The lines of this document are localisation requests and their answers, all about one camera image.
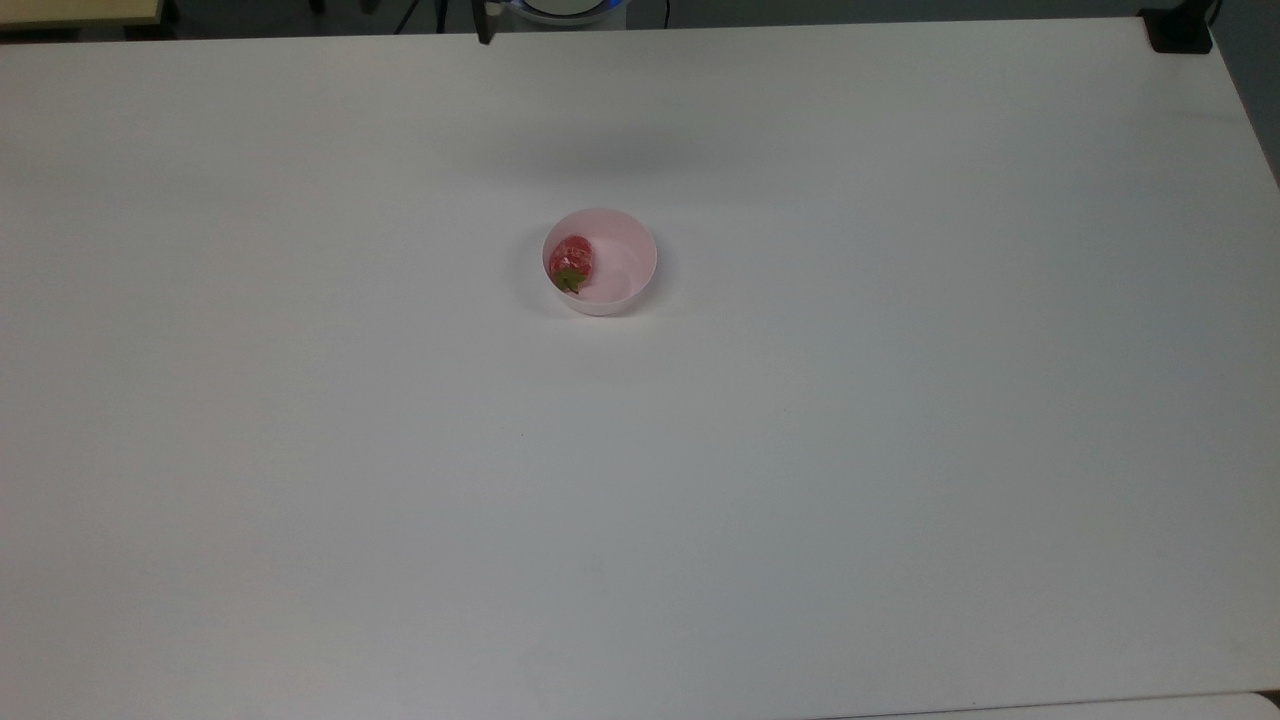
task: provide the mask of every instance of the black object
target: black object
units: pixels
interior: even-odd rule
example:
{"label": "black object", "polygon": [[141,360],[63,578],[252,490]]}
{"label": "black object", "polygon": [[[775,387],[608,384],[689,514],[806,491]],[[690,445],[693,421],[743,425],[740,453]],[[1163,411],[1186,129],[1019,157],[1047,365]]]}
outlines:
{"label": "black object", "polygon": [[1215,0],[1183,0],[1172,10],[1144,8],[1138,17],[1147,23],[1147,38],[1156,53],[1204,55],[1213,49],[1204,15]]}
{"label": "black object", "polygon": [[490,18],[489,13],[485,12],[486,0],[471,0],[471,18],[476,22],[476,36],[480,37],[481,45],[489,45],[493,42],[493,36],[498,32],[494,27],[498,18]]}

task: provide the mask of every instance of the strawberry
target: strawberry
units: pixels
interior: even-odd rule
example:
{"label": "strawberry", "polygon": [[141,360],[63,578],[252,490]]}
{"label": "strawberry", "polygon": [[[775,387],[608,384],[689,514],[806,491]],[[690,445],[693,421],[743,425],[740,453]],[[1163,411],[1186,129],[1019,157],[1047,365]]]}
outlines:
{"label": "strawberry", "polygon": [[577,288],[591,279],[594,263],[595,254],[591,251],[591,243],[582,236],[571,234],[562,240],[556,250],[552,250],[547,272],[550,273],[552,282],[561,292],[577,295]]}

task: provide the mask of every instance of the bowl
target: bowl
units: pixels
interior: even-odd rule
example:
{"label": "bowl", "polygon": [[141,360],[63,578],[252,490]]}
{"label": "bowl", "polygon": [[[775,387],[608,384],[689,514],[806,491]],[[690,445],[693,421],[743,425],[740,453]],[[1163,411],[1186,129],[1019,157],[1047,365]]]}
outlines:
{"label": "bowl", "polygon": [[[591,243],[591,279],[577,293],[561,292],[552,283],[548,263],[552,251],[568,236],[580,234]],[[622,210],[591,208],[556,223],[543,243],[543,273],[547,283],[566,305],[586,315],[616,315],[635,305],[658,269],[658,245],[640,220]]]}
{"label": "bowl", "polygon": [[599,5],[603,0],[525,0],[525,4],[548,15],[577,15]]}

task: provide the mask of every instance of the floor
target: floor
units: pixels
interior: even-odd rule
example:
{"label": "floor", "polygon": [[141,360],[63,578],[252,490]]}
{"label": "floor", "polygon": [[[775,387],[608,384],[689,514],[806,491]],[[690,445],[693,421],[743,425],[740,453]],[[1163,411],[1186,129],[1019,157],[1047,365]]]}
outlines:
{"label": "floor", "polygon": [[[177,0],[178,38],[389,35],[435,32],[435,3],[448,3],[445,32],[474,32],[467,0]],[[1001,18],[1120,17],[1172,0],[671,0],[671,27],[874,23]],[[664,0],[632,0],[630,28],[662,27]],[[1224,0],[1213,28],[1271,169],[1280,177],[1280,1]],[[115,28],[84,29],[81,41],[123,40]]]}

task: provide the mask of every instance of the white table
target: white table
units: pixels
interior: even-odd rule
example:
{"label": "white table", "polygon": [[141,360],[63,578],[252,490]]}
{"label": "white table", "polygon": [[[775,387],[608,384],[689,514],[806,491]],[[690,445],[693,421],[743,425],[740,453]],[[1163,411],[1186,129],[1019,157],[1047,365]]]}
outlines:
{"label": "white table", "polygon": [[[0,47],[0,716],[1280,687],[1280,192],[1137,19]],[[544,233],[654,229],[563,307]]]}

